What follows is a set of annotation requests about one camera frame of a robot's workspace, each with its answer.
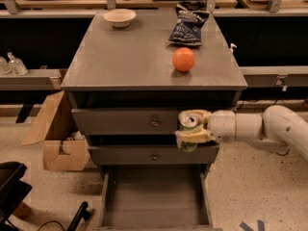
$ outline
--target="gray floor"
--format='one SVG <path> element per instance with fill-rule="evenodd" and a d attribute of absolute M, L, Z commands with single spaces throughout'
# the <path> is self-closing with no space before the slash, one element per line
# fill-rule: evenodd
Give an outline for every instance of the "gray floor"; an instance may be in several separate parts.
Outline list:
<path fill-rule="evenodd" d="M 0 114 L 0 162 L 19 161 L 28 170 L 23 177 L 33 186 L 25 199 L 32 214 L 11 222 L 25 231 L 36 231 L 49 220 L 67 228 L 83 201 L 93 215 L 78 231 L 95 230 L 98 225 L 102 180 L 93 169 L 58 172 L 42 167 L 41 143 L 21 146 L 34 117 L 16 124 L 15 117 Z M 215 227 L 224 231 L 243 230 L 242 222 L 254 230 L 257 220 L 266 231 L 308 230 L 308 163 L 296 151 L 287 156 L 256 150 L 244 142 L 223 144 L 206 186 Z M 50 224 L 41 230 L 61 230 Z"/>

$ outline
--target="cardboard box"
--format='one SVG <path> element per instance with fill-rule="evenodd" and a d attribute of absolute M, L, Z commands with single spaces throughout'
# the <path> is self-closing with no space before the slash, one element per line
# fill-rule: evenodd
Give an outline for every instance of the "cardboard box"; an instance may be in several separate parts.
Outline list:
<path fill-rule="evenodd" d="M 87 141 L 67 141 L 77 127 L 64 91 L 48 95 L 22 145 L 42 142 L 43 166 L 49 170 L 83 170 L 90 159 Z"/>

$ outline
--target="bowl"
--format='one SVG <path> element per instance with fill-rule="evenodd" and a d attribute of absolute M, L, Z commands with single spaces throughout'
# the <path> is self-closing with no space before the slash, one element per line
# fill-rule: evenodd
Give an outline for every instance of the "bowl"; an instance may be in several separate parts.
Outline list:
<path fill-rule="evenodd" d="M 136 13 L 128 9 L 114 9 L 103 13 L 103 17 L 114 27 L 127 27 L 136 17 Z"/>

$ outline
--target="bottle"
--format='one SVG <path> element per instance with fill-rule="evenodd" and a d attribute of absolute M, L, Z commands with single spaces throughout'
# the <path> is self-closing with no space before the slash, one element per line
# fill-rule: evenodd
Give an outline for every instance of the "bottle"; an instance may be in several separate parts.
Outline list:
<path fill-rule="evenodd" d="M 9 73 L 11 69 L 8 65 L 8 62 L 5 58 L 0 57 L 0 73 Z"/>
<path fill-rule="evenodd" d="M 8 57 L 10 59 L 9 67 L 12 70 L 13 74 L 25 75 L 28 72 L 27 67 L 24 65 L 24 63 L 20 59 L 16 58 L 12 54 L 12 52 L 8 53 Z"/>

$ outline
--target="closed drawer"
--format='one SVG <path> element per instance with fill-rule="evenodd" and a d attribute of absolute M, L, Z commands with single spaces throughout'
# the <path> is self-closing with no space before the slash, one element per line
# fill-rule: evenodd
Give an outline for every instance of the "closed drawer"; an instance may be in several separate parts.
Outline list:
<path fill-rule="evenodd" d="M 177 110 L 73 109 L 78 129 L 85 135 L 174 134 Z"/>
<path fill-rule="evenodd" d="M 209 164 L 218 155 L 218 144 L 199 144 L 193 152 L 183 152 L 176 145 L 106 145 L 91 146 L 96 165 Z"/>

